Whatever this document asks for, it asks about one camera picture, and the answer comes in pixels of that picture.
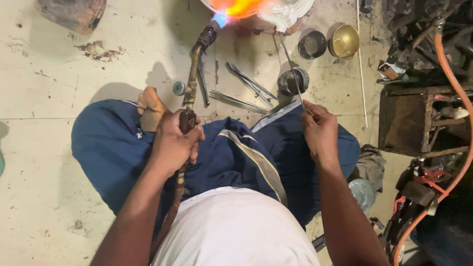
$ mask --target thin wire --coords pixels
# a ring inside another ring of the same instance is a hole
[[[282,33],[279,32],[279,39],[281,40],[282,47],[284,48],[284,52],[286,53],[286,56],[288,58],[289,67],[292,70],[292,76],[294,77],[294,81],[296,82],[296,87],[297,87],[297,92],[299,94],[300,103],[302,104],[302,108],[305,110],[306,107],[304,106],[304,101],[302,100],[302,95],[301,95],[300,89],[299,89],[299,82],[297,82],[296,72],[294,71],[294,67],[292,67],[291,59],[289,58],[288,50],[286,49],[286,46],[284,45],[284,41],[282,40],[282,35],[281,34]]]
[[[359,0],[356,0],[356,24],[359,36]],[[358,61],[359,61],[359,74],[361,76],[361,95],[363,96],[363,113],[365,114],[365,125],[368,128],[368,116],[366,115],[366,101],[365,101],[365,81],[363,80],[363,68],[361,64],[361,42],[358,47]]]

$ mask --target gold bowl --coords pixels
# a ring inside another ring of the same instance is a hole
[[[357,55],[359,49],[359,35],[350,25],[342,25],[333,33],[329,41],[329,50],[339,59],[351,59]]]

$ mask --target white t-shirt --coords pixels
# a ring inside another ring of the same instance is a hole
[[[291,212],[247,188],[221,187],[181,203],[152,266],[320,266]]]

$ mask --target blue flame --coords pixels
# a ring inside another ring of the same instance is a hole
[[[215,20],[220,25],[220,28],[223,28],[228,23],[228,16],[225,13],[216,12],[212,20]]]

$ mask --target rubber hose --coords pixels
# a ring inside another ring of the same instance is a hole
[[[450,81],[450,84],[452,85],[453,89],[456,91],[456,93],[460,96],[461,101],[466,107],[466,110],[469,113],[469,121],[471,125],[471,142],[470,142],[470,148],[468,150],[468,156],[466,157],[465,164],[463,165],[462,169],[458,173],[458,175],[455,177],[455,179],[448,185],[446,188],[446,192],[450,193],[455,186],[460,182],[460,180],[463,178],[465,175],[466,171],[471,165],[471,162],[473,160],[473,106],[466,95],[465,91],[463,90],[462,86],[460,86],[460,83],[458,83],[458,80],[456,79],[455,75],[452,72],[452,69],[448,65],[447,58],[445,57],[445,53],[443,50],[443,45],[442,45],[442,34],[441,33],[436,33],[435,34],[435,51],[437,52],[437,57],[440,62],[440,65],[442,66],[443,71],[445,72],[445,75],[448,78],[448,81]],[[441,194],[438,197],[438,202],[440,203],[447,195],[446,194]],[[399,266],[398,262],[398,257],[399,253],[401,252],[401,248],[404,244],[404,241],[406,240],[407,236],[412,232],[412,230],[419,224],[419,222],[427,215],[427,210],[429,207],[426,207],[415,219],[414,221],[409,225],[409,227],[406,229],[406,231],[402,234],[401,238],[399,238],[399,241],[394,248],[393,252],[393,263],[394,266]]]

